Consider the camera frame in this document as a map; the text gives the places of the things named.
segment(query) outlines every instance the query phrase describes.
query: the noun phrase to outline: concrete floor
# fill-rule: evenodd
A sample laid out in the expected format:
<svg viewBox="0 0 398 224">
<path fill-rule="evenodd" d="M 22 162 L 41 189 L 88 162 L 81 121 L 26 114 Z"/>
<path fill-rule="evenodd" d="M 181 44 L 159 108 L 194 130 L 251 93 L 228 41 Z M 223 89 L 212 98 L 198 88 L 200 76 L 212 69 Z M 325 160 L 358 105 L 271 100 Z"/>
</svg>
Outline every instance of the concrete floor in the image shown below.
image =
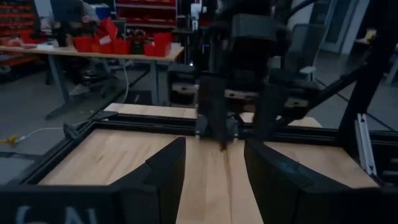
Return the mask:
<svg viewBox="0 0 398 224">
<path fill-rule="evenodd" d="M 327 85 L 340 77 L 340 74 L 349 70 L 345 60 L 332 54 L 320 54 L 316 62 L 316 78 Z M 129 72 L 129 81 L 133 81 L 142 72 Z M 68 113 L 51 121 L 44 120 L 44 116 L 60 104 L 60 95 L 54 85 L 47 86 L 44 83 L 45 73 L 35 73 L 16 82 L 0 85 L 0 138 L 6 138 L 13 134 L 26 135 L 40 128 L 61 127 L 63 123 L 74 124 L 89 118 L 95 111 L 104 107 L 110 98 L 116 93 L 102 99 L 99 96 L 90 96 L 79 105 L 74 106 Z M 125 83 L 121 81 L 119 90 L 123 90 Z M 146 76 L 135 87 L 135 90 L 149 90 L 150 78 Z M 341 91 L 341 95 L 349 98 L 353 86 Z M 160 94 L 161 100 L 165 100 L 166 94 Z M 398 129 L 398 88 L 381 85 L 378 89 L 369 113 L 388 126 Z M 346 108 L 347 102 L 339 96 L 333 96 L 319 107 L 309 113 L 326 128 L 337 128 Z M 368 125 L 373 130 L 387 130 L 375 119 L 368 118 Z M 12 156 L 0 158 L 0 184 L 5 184 L 19 175 L 34 159 L 45 154 L 52 146 L 63 139 L 60 129 L 42 131 L 31 138 L 22 141 L 13 148 L 0 144 L 1 152 L 17 152 L 27 154 L 27 157 Z"/>
</svg>

